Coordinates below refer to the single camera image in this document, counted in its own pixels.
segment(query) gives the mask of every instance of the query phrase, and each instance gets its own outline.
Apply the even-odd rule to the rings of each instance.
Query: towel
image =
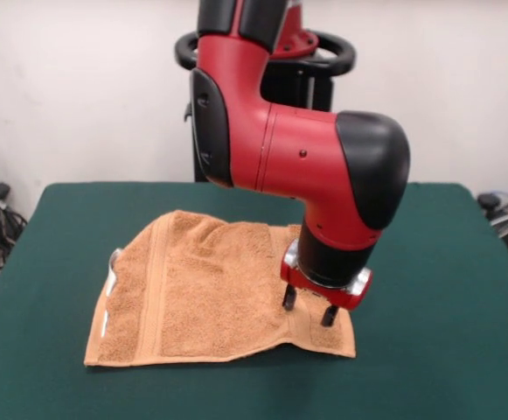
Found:
[[[85,365],[232,361],[282,343],[354,357],[347,311],[320,326],[328,303],[306,290],[282,308],[281,259],[299,231],[183,211],[154,220],[113,261]]]

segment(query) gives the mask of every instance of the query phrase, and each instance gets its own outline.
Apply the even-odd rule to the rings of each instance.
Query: towel fold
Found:
[[[354,357],[347,311],[323,328],[328,304],[305,290],[293,311],[282,308],[281,259],[299,231],[182,211],[159,217],[115,259],[85,365],[231,361],[281,343]]]

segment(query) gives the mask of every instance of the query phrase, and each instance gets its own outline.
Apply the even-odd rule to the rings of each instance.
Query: red robot arm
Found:
[[[352,288],[368,273],[366,261],[405,191],[409,148],[401,126],[386,116],[292,108],[261,97],[288,7],[287,0],[201,1],[191,72],[199,161],[214,183],[302,200],[302,232],[289,250],[296,255],[291,264],[283,260],[285,302],[294,301],[295,286],[352,309],[360,300]],[[365,278],[357,297],[372,276]]]

